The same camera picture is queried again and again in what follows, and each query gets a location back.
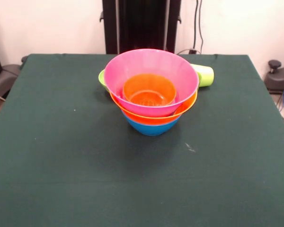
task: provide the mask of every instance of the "white speck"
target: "white speck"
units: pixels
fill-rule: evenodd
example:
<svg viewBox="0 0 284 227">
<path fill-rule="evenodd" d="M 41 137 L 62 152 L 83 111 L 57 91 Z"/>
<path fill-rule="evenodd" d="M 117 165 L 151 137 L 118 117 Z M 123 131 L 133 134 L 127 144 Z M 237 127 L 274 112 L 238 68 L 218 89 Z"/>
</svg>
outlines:
<svg viewBox="0 0 284 227">
<path fill-rule="evenodd" d="M 187 148 L 188 148 L 189 151 L 195 152 L 195 150 L 193 150 L 193 149 L 191 148 L 191 146 L 190 146 L 188 143 L 185 143 L 185 145 L 187 146 Z"/>
</svg>

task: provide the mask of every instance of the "small orange bowl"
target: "small orange bowl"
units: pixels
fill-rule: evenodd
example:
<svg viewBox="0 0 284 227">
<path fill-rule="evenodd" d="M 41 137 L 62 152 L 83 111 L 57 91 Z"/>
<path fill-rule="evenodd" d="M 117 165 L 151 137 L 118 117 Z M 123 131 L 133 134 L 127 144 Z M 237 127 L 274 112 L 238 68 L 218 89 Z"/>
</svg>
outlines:
<svg viewBox="0 0 284 227">
<path fill-rule="evenodd" d="M 160 124 L 166 124 L 166 123 L 174 121 L 179 116 L 181 116 L 183 113 L 185 113 L 187 110 L 189 110 L 194 105 L 197 99 L 198 91 L 196 91 L 189 99 L 187 99 L 181 106 L 179 106 L 173 115 L 167 116 L 167 117 L 146 117 L 146 116 L 137 115 L 135 113 L 132 113 L 126 110 L 123 106 L 121 106 L 120 102 L 111 92 L 110 92 L 110 96 L 112 97 L 116 105 L 121 110 L 123 110 L 124 114 L 131 120 L 138 122 L 140 124 L 160 125 Z"/>
<path fill-rule="evenodd" d="M 127 101 L 138 105 L 162 106 L 173 103 L 177 92 L 169 79 L 144 73 L 129 78 L 124 83 L 123 94 Z"/>
</svg>

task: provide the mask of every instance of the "dark green tablecloth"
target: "dark green tablecloth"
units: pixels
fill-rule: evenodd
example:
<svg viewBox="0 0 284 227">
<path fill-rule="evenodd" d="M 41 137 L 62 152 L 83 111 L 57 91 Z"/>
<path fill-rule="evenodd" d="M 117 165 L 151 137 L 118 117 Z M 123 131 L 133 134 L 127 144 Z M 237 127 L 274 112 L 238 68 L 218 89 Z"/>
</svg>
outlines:
<svg viewBox="0 0 284 227">
<path fill-rule="evenodd" d="M 184 56 L 215 81 L 158 137 L 98 83 L 112 57 L 28 58 L 0 113 L 0 227 L 284 227 L 284 122 L 248 56 Z"/>
</svg>

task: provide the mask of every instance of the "stacked bowls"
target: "stacked bowls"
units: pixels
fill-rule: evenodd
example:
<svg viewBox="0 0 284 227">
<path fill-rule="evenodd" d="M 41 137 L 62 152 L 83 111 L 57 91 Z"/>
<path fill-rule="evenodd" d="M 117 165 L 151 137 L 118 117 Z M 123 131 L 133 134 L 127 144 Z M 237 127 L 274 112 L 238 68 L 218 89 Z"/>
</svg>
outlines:
<svg viewBox="0 0 284 227">
<path fill-rule="evenodd" d="M 127 121 L 142 134 L 155 136 L 169 130 L 195 103 L 199 77 L 178 55 L 138 49 L 113 58 L 104 82 Z"/>
</svg>

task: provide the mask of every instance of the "blue bowl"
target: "blue bowl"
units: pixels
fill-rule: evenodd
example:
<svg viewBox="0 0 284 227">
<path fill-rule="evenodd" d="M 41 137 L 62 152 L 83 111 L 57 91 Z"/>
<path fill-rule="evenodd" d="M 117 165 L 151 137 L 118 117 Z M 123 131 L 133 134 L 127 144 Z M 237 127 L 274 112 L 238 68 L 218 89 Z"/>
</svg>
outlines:
<svg viewBox="0 0 284 227">
<path fill-rule="evenodd" d="M 169 122 L 167 124 L 159 124 L 159 125 L 147 125 L 147 124 L 140 124 L 138 122 L 133 121 L 132 119 L 128 118 L 124 112 L 122 111 L 123 115 L 127 119 L 128 123 L 133 126 L 138 132 L 142 133 L 146 136 L 159 136 L 174 126 L 177 121 L 179 120 L 180 116 Z"/>
</svg>

